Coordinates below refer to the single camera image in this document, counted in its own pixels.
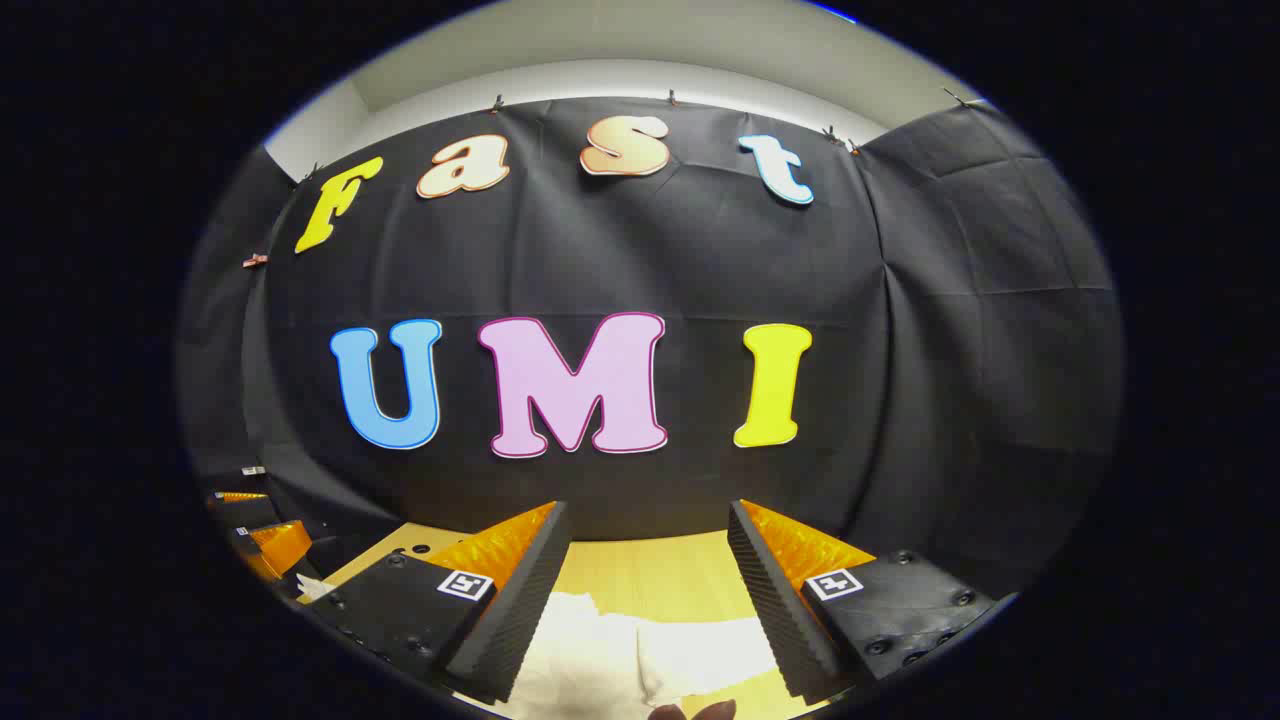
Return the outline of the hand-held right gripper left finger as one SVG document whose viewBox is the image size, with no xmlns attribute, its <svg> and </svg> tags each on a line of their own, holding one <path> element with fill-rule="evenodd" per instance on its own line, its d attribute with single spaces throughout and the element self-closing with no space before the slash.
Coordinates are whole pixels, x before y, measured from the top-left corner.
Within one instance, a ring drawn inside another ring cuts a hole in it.
<svg viewBox="0 0 1280 720">
<path fill-rule="evenodd" d="M 570 547 L 567 512 L 553 501 L 428 559 L 388 553 L 302 611 L 420 685 L 506 702 Z"/>
</svg>

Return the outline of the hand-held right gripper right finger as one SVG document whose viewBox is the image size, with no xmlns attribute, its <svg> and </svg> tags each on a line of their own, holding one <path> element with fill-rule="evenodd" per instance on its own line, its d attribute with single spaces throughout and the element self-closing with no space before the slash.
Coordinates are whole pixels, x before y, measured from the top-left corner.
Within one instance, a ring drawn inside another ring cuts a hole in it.
<svg viewBox="0 0 1280 720">
<path fill-rule="evenodd" d="M 810 705 L 914 673 L 1004 606 L 922 553 L 877 557 L 746 500 L 727 537 L 783 683 Z"/>
</svg>

